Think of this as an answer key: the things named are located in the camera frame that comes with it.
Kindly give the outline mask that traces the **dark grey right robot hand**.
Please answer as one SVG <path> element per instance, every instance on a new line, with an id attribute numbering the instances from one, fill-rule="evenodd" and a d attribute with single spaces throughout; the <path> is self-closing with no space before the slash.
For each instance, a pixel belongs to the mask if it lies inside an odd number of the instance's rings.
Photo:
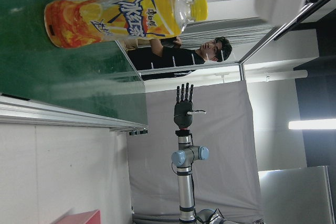
<path id="1" fill-rule="evenodd" d="M 193 122 L 194 114 L 206 114 L 205 110 L 193 109 L 194 85 L 182 84 L 176 88 L 176 104 L 174 107 L 174 123 L 180 130 L 187 129 Z"/>

